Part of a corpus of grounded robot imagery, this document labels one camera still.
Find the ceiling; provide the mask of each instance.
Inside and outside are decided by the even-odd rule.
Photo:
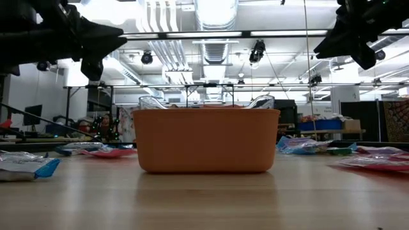
[[[287,0],[284,6],[279,4],[280,1],[251,1],[240,0],[236,16],[236,30],[284,30],[284,29],[330,29],[333,27],[336,19],[336,1],[335,0],[306,0],[306,16],[303,1]],[[132,1],[121,1],[124,6],[132,4]],[[192,7],[192,0],[177,0],[177,22],[180,31],[196,31],[195,12],[189,9]],[[135,26],[135,19],[132,19],[133,12],[127,10],[115,11],[111,14],[122,14],[127,19],[120,25],[114,25],[110,20],[101,18],[93,21],[110,26],[120,27],[126,33],[138,33]],[[249,51],[252,49],[256,39],[239,39],[236,44],[231,44],[229,51],[228,64],[224,82],[237,83],[238,74],[244,74],[246,83],[267,84],[269,82],[277,83],[276,76],[279,76],[281,83],[298,83],[308,82],[308,74],[303,75],[310,67],[320,63],[316,72],[319,72],[324,82],[342,82],[339,79],[330,78],[330,62],[317,60],[313,56],[312,50],[322,41],[322,38],[267,38],[264,39],[266,44],[267,55],[259,63],[259,68],[252,70],[248,58]],[[203,81],[201,52],[199,45],[192,44],[192,40],[182,40],[186,58],[189,66],[193,71],[193,80],[195,82]],[[150,65],[141,63],[141,55],[144,50],[149,50],[148,42],[132,41],[122,46],[119,51],[120,61],[125,63],[132,71],[138,73],[143,81],[147,84],[164,84],[162,78],[162,63],[156,56]],[[379,62],[374,68],[363,71],[359,70],[359,79],[355,82],[371,82],[373,77],[391,72],[407,66],[408,54],[398,56],[409,50],[409,38],[393,43],[383,49],[386,53],[386,59]],[[396,75],[395,78],[388,79],[389,82],[405,81],[409,77],[408,72]],[[103,80],[108,84],[123,84],[124,76],[112,68],[105,68]],[[361,90],[371,90],[372,87],[362,88]],[[385,88],[385,90],[375,91],[374,93],[391,93],[398,88]],[[267,91],[282,91],[281,88],[267,88]],[[307,93],[308,89],[299,89]],[[143,93],[143,90],[118,90],[117,93]]]

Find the computer monitor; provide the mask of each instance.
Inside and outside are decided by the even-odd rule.
[[[24,112],[31,113],[32,115],[35,116],[41,116],[41,112],[43,110],[43,105],[36,105],[36,106],[30,106],[26,107],[24,109]],[[23,119],[23,125],[28,126],[28,125],[39,125],[40,124],[40,119],[34,118],[32,116],[24,115]]]

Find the wooden table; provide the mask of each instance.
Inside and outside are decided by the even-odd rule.
[[[362,134],[366,133],[366,130],[311,130],[311,131],[301,131],[301,134],[311,135],[311,134],[359,134],[359,140],[362,141]]]
[[[137,158],[64,158],[55,175],[0,183],[9,229],[408,229],[409,174],[279,155],[263,174],[146,174]]]

